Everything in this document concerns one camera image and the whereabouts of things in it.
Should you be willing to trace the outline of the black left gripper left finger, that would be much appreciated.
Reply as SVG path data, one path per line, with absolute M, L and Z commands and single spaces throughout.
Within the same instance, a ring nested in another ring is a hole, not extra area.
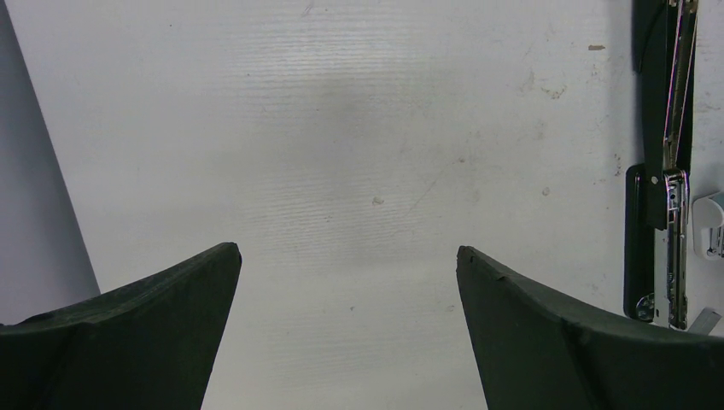
M 4 409 L 199 409 L 242 256 L 220 243 L 99 296 L 1 328 Z

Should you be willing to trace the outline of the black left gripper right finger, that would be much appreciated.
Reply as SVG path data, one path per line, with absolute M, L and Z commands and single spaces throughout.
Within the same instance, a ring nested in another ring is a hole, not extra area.
M 722 408 L 721 338 L 613 314 L 470 246 L 456 273 L 488 408 Z

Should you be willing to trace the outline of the grey staple strip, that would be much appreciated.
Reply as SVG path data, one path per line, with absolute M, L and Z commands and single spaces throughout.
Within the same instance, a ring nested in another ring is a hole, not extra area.
M 689 325 L 688 332 L 697 335 L 709 335 L 719 324 L 722 316 L 713 308 L 704 308 Z

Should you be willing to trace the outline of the black stapler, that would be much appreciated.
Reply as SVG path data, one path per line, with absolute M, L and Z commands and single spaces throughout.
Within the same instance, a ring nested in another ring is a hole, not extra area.
M 686 330 L 697 1 L 633 2 L 643 161 L 626 172 L 623 312 Z

